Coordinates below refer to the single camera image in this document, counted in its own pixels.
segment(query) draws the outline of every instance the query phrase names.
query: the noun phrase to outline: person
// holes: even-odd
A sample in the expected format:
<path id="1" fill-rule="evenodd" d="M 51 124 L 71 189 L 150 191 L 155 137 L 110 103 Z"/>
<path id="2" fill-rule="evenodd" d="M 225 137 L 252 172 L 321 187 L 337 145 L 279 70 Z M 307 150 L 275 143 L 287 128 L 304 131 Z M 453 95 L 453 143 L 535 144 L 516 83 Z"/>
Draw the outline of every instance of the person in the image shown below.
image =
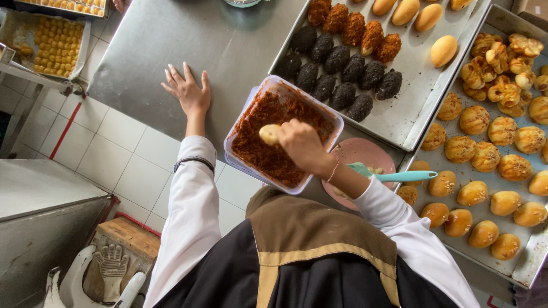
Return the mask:
<path id="1" fill-rule="evenodd" d="M 144 308 L 479 307 L 429 219 L 374 176 L 338 164 L 297 119 L 282 124 L 280 145 L 296 166 L 353 198 L 365 219 L 265 186 L 221 237 L 217 152 L 204 130 L 208 75 L 202 89 L 187 63 L 184 78 L 172 65 L 165 75 L 187 126 Z"/>

